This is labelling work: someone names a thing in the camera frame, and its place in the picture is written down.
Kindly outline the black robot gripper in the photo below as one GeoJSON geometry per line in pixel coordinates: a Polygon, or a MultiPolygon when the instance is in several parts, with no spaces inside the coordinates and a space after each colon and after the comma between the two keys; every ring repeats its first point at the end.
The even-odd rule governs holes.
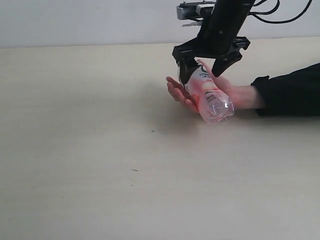
{"type": "Polygon", "coordinates": [[[251,10],[249,0],[214,0],[210,16],[201,18],[197,36],[173,48],[172,56],[178,66],[178,80],[188,83],[200,64],[194,57],[216,59],[211,72],[219,77],[230,66],[242,59],[240,49],[246,50],[250,41],[238,37],[242,25],[251,10]]]}

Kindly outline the black sleeved forearm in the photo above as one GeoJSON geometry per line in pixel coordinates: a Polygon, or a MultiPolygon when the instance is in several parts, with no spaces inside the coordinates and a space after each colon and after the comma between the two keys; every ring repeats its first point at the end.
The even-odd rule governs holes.
{"type": "Polygon", "coordinates": [[[252,83],[261,97],[261,117],[318,117],[320,115],[320,64],[271,78],[262,76],[252,83]]]}

